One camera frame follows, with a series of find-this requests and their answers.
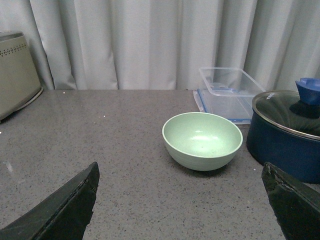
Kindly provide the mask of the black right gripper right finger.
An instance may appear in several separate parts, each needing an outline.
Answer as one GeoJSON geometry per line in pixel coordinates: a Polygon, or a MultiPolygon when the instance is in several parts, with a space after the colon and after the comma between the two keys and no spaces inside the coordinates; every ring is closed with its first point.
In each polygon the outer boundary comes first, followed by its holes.
{"type": "Polygon", "coordinates": [[[320,238],[320,193],[266,162],[261,178],[277,223],[287,240],[320,238]]]}

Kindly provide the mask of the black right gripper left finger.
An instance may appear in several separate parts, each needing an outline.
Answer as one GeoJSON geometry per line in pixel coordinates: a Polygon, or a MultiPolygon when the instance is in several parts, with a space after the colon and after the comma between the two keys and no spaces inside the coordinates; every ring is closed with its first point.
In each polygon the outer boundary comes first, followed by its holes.
{"type": "Polygon", "coordinates": [[[93,162],[0,231],[2,240],[81,240],[93,215],[100,171],[93,162]]]}

